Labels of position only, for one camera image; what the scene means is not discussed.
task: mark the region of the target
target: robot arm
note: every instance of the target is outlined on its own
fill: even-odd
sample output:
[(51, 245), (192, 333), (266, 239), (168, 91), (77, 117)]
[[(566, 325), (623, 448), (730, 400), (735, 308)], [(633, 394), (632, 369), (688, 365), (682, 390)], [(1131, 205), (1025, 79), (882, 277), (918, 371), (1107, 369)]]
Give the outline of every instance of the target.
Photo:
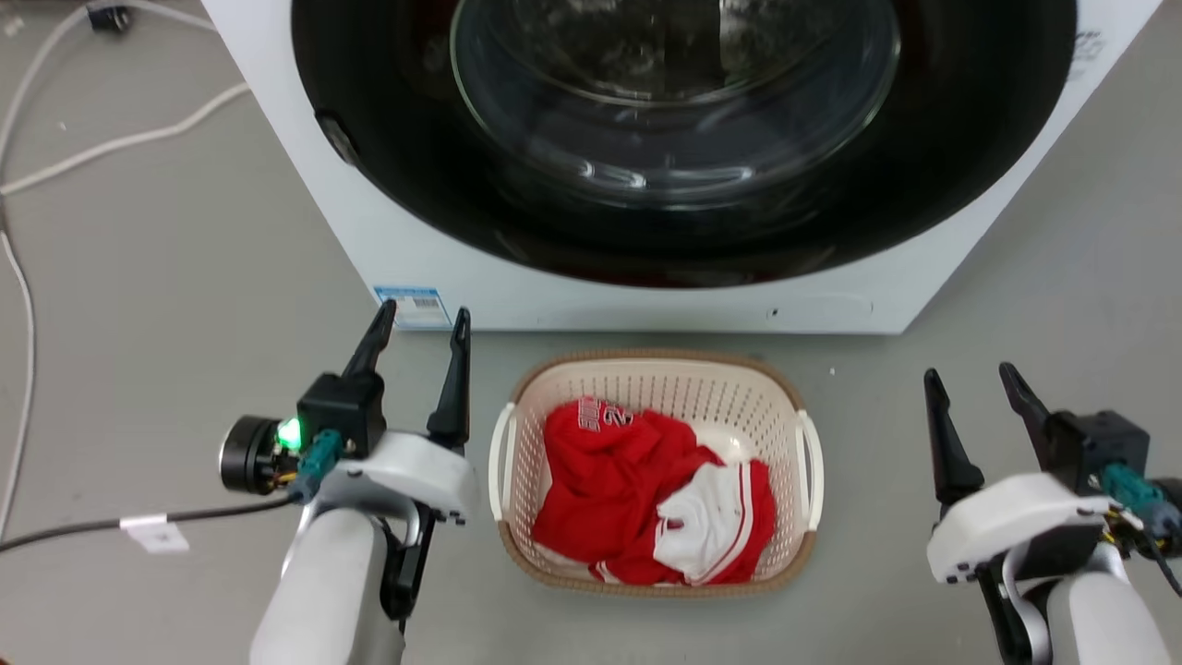
[(468, 441), (470, 318), (461, 308), (452, 364), (427, 433), (385, 431), (375, 372), (394, 320), (387, 301), (342, 376), (324, 374), (299, 418), (243, 417), (222, 446), (222, 483), (305, 506), (279, 586), (251, 646), (253, 665), (398, 663), (436, 523), (478, 509)]
[(1182, 520), (1167, 491), (1177, 482), (1142, 477), (1149, 436), (1128, 420), (1051, 415), (1012, 365), (1001, 379), (1043, 472), (982, 489), (940, 377), (924, 377), (941, 503), (928, 543), (933, 576), (978, 583), (1004, 663), (1170, 663), (1122, 558), (1156, 554), (1177, 589), (1162, 554), (1182, 555)]

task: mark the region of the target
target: washing machine door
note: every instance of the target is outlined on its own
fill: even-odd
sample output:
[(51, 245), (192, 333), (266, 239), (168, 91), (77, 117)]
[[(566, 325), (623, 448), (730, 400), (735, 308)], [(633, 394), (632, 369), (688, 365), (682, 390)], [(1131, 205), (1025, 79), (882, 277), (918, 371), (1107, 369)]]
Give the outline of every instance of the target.
[(340, 156), (485, 252), (612, 283), (784, 279), (985, 191), (1074, 0), (293, 0)]

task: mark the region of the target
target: basket handle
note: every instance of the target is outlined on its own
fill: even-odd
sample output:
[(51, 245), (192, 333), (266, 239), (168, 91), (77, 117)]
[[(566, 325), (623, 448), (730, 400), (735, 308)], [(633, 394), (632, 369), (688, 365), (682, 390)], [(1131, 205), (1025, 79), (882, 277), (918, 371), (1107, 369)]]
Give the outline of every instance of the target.
[(820, 436), (805, 410), (797, 412), (797, 446), (808, 456), (808, 530), (816, 532), (825, 503), (825, 462), (820, 456)]
[[(505, 501), (501, 496), (501, 449), (505, 446), (506, 430), (513, 430), (509, 428), (509, 422), (513, 419), (515, 409), (517, 405), (509, 403), (501, 410), (501, 415), (496, 417), (496, 426), (493, 428), (493, 442), (488, 446), (488, 507), (493, 509), (493, 520), (498, 522), (504, 521), (501, 510)], [(506, 459), (513, 455), (513, 445), (514, 442), (509, 442)], [(505, 489), (508, 488), (509, 480), (506, 477)]]

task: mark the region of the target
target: green led light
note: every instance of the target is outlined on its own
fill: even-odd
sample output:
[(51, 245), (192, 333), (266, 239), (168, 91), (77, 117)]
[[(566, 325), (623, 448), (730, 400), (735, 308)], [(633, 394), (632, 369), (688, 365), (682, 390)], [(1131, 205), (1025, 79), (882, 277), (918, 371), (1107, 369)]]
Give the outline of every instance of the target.
[(275, 438), (279, 439), (279, 445), (285, 449), (298, 451), (303, 445), (303, 441), (299, 438), (299, 419), (290, 418), (280, 424), (279, 430), (275, 431)]

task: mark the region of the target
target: white cable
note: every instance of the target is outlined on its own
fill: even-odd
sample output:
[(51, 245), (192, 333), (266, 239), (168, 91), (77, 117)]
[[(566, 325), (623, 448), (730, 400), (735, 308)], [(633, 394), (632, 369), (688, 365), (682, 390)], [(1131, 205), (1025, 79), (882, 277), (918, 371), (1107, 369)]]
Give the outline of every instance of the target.
[(0, 230), (0, 242), (4, 242), (4, 253), (8, 256), (12, 270), (17, 274), (17, 282), (20, 283), (20, 292), (25, 296), (25, 400), (20, 406), (20, 425), (17, 426), (17, 448), (12, 451), (12, 464), (8, 467), (8, 481), (4, 497), (4, 508), (0, 508), (0, 542), (4, 541), (4, 530), (8, 526), (8, 515), (12, 513), (12, 500), (17, 495), (17, 478), (20, 476), (20, 462), (25, 456), (25, 442), (28, 441), (28, 417), (33, 412), (33, 377), (37, 376), (37, 324), (33, 318), (33, 293), (28, 289), (28, 279), (25, 270), (20, 268), (17, 253), (8, 240), (8, 232)]
[[(144, 0), (122, 0), (122, 1), (104, 0), (100, 2), (91, 4), (91, 7), (100, 8), (100, 7), (109, 7), (112, 5), (134, 7), (169, 19), (174, 19), (187, 25), (200, 27), (202, 30), (209, 30), (216, 32), (214, 25), (204, 19), (200, 19), (197, 17), (193, 17), (186, 14), (184, 12), (178, 12), (169, 7), (162, 7), (152, 2), (147, 2)], [(25, 76), (21, 77), (20, 84), (17, 85), (17, 92), (13, 94), (12, 102), (8, 104), (8, 111), (5, 113), (4, 123), (0, 124), (0, 176), (4, 175), (5, 157), (7, 156), (8, 143), (12, 139), (13, 128), (17, 125), (17, 118), (20, 115), (21, 106), (25, 104), (25, 97), (28, 94), (28, 89), (32, 86), (33, 79), (37, 78), (37, 73), (45, 64), (45, 59), (48, 57), (50, 51), (52, 51), (54, 46), (57, 46), (58, 43), (61, 41), (61, 38), (70, 31), (70, 28), (82, 22), (85, 18), (86, 18), (86, 7), (79, 7), (73, 12), (71, 12), (69, 15), (66, 15), (66, 18), (63, 19), (61, 22), (58, 24), (57, 27), (54, 27), (50, 32), (48, 37), (45, 38), (45, 41), (41, 43), (41, 46), (37, 50), (37, 53), (33, 56), (33, 60), (28, 64), (28, 69), (25, 70)], [(215, 109), (216, 106), (209, 109), (208, 112), (213, 112), (213, 110)], [(117, 150), (117, 149), (119, 148), (118, 146), (111, 148), (111, 150)], [(70, 168), (73, 168), (74, 165), (92, 159), (99, 156), (99, 154), (95, 154), (93, 156), (90, 156), (85, 159), (80, 159), (77, 163), (65, 165), (58, 172), (63, 172), (65, 170), (69, 170)], [(58, 167), (61, 167), (61, 164), (51, 168), (58, 168)], [(26, 187), (32, 187), (32, 184), (27, 184)], [(26, 334), (28, 338), (27, 341), (28, 356), (27, 356), (26, 374), (25, 374), (25, 400), (21, 405), (20, 424), (17, 426), (17, 445), (12, 452), (12, 465), (8, 469), (8, 483), (4, 495), (4, 503), (0, 504), (0, 542), (4, 541), (5, 529), (8, 526), (8, 517), (12, 514), (12, 502), (17, 495), (17, 483), (20, 477), (21, 462), (25, 457), (25, 448), (28, 441), (28, 420), (33, 412), (33, 379), (37, 377), (37, 319), (33, 317), (33, 294), (28, 287), (28, 280), (25, 278), (25, 270), (21, 269), (20, 261), (17, 259), (17, 252), (13, 249), (12, 239), (8, 236), (8, 230), (7, 230), (8, 220), (5, 219), (4, 216), (2, 206), (4, 206), (4, 194), (0, 193), (0, 241), (2, 241), (4, 243), (5, 255), (8, 257), (8, 262), (12, 265), (12, 270), (13, 273), (17, 274), (17, 281), (20, 283), (21, 295), (24, 296), (25, 300), (25, 320), (27, 324)]]
[(123, 150), (125, 148), (131, 148), (132, 145), (139, 145), (141, 143), (149, 143), (151, 141), (160, 141), (161, 138), (169, 138), (178, 133), (184, 133), (186, 131), (193, 129), (197, 123), (209, 117), (210, 113), (217, 109), (225, 106), (229, 102), (251, 91), (251, 87), (245, 83), (239, 83), (238, 85), (226, 90), (221, 94), (214, 97), (207, 102), (203, 106), (197, 109), (191, 116), (184, 118), (183, 120), (170, 125), (162, 126), (160, 129), (154, 129), (151, 131), (143, 131), (139, 133), (134, 133), (131, 136), (124, 136), (123, 138), (115, 138), (113, 141), (108, 141), (93, 148), (78, 152), (77, 155), (65, 158), (51, 167), (43, 168), (37, 172), (26, 175), (20, 180), (14, 180), (12, 182), (0, 184), (0, 196), (11, 196), (18, 191), (24, 191), (30, 187), (34, 187), (50, 180), (51, 177), (57, 177), (63, 172), (77, 168), (86, 162), (97, 159), (104, 155)]

